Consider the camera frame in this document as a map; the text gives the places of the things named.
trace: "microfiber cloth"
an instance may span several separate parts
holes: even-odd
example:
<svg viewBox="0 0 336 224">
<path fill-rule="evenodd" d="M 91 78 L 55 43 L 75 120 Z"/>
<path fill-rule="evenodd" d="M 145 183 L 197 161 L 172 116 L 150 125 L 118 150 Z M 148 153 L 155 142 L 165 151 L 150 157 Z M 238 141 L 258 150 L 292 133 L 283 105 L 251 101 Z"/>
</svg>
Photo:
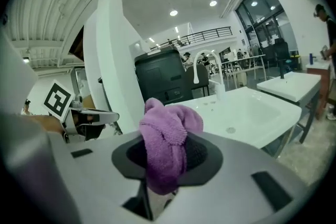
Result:
<svg viewBox="0 0 336 224">
<path fill-rule="evenodd" d="M 187 133 L 201 133 L 203 120 L 191 108 L 183 105 L 164 106 L 150 98 L 139 130 L 147 151 L 146 178 L 148 187 L 159 195 L 177 189 L 177 180 L 186 172 L 187 157 L 184 142 Z"/>
</svg>

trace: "sink basin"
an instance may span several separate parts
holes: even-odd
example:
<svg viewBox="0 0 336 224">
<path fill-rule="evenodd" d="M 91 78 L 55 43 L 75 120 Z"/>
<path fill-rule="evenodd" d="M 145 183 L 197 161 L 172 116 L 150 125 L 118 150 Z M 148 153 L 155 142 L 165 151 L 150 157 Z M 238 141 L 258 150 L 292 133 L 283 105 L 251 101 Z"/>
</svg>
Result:
<svg viewBox="0 0 336 224">
<path fill-rule="evenodd" d="M 300 101 L 321 80 L 320 75 L 289 72 L 284 79 L 276 77 L 257 84 L 259 90 L 288 99 Z"/>
<path fill-rule="evenodd" d="M 175 103 L 188 106 L 202 117 L 204 132 L 262 148 L 295 125 L 301 108 L 247 87 Z"/>
</svg>

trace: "black machine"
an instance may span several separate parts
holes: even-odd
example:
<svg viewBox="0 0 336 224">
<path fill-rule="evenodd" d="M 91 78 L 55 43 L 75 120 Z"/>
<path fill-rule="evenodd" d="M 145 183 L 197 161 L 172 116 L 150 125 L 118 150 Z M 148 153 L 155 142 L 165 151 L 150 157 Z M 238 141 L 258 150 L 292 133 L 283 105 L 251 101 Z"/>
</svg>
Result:
<svg viewBox="0 0 336 224">
<path fill-rule="evenodd" d="M 193 98 L 178 50 L 172 46 L 135 58 L 136 75 L 144 101 L 154 97 L 163 104 Z"/>
</svg>

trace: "faucet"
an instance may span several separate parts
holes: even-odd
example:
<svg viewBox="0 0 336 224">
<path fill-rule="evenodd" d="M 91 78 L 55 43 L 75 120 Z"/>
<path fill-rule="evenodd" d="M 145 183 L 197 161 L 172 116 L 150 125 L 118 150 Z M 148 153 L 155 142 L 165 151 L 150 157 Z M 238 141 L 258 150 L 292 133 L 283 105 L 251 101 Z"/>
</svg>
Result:
<svg viewBox="0 0 336 224">
<path fill-rule="evenodd" d="M 221 61 L 219 60 L 218 56 L 215 55 L 212 51 L 210 50 L 201 50 L 198 54 L 196 54 L 195 56 L 195 60 L 194 60 L 194 83 L 195 84 L 199 84 L 199 79 L 198 79 L 198 75 L 197 75 L 197 59 L 199 58 L 199 56 L 202 54 L 202 53 L 209 53 L 209 54 L 212 54 L 214 57 L 215 57 L 215 60 L 216 60 L 216 63 L 218 64 L 218 69 L 219 69 L 219 74 L 221 75 L 221 84 L 224 85 L 224 80 L 223 80 L 223 73 L 222 73 L 222 63 Z"/>
<path fill-rule="evenodd" d="M 222 100 L 222 99 L 224 99 L 223 95 L 225 94 L 225 85 L 224 85 L 223 73 L 222 73 L 222 63 L 219 60 L 218 56 L 215 55 L 212 51 L 210 51 L 210 50 L 201 50 L 198 54 L 196 54 L 195 59 L 194 59 L 194 84 L 198 84 L 199 83 L 196 65 L 197 65 L 197 59 L 199 58 L 199 56 L 202 53 L 212 54 L 215 57 L 216 63 L 218 64 L 219 74 L 221 76 L 221 82 L 218 83 L 218 82 L 213 81 L 213 80 L 209 80 L 209 81 L 214 82 L 216 84 L 217 98 L 218 98 L 218 100 Z"/>
</svg>

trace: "black slot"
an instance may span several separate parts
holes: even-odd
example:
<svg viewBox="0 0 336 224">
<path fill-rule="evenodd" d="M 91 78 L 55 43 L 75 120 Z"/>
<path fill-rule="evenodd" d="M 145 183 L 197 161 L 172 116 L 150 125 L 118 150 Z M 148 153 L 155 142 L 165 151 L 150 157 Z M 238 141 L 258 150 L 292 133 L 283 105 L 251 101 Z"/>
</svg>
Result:
<svg viewBox="0 0 336 224">
<path fill-rule="evenodd" d="M 274 211 L 277 212 L 292 201 L 292 197 L 273 179 L 268 172 L 258 172 L 252 175 L 263 195 Z"/>
<path fill-rule="evenodd" d="M 93 152 L 92 150 L 90 150 L 88 148 L 85 148 L 83 150 L 71 152 L 71 154 L 72 154 L 72 156 L 74 158 L 78 158 L 78 157 L 82 157 L 82 156 L 88 155 L 88 154 L 90 154 L 92 152 Z"/>
</svg>

